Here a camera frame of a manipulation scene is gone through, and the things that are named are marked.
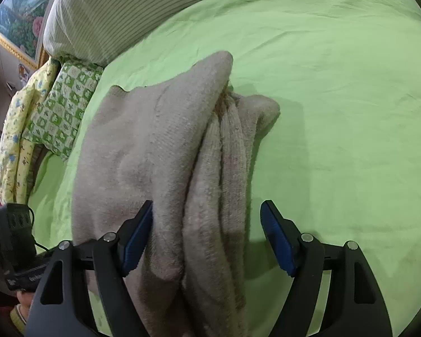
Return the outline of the person left hand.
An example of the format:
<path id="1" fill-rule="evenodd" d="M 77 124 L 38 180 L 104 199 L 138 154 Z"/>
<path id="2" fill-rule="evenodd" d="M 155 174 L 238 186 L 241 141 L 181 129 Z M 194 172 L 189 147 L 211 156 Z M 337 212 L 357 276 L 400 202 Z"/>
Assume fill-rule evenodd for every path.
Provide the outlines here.
<path id="1" fill-rule="evenodd" d="M 10 312 L 10 320 L 16 331 L 24 336 L 34 294 L 28 291 L 17 291 L 18 304 Z"/>

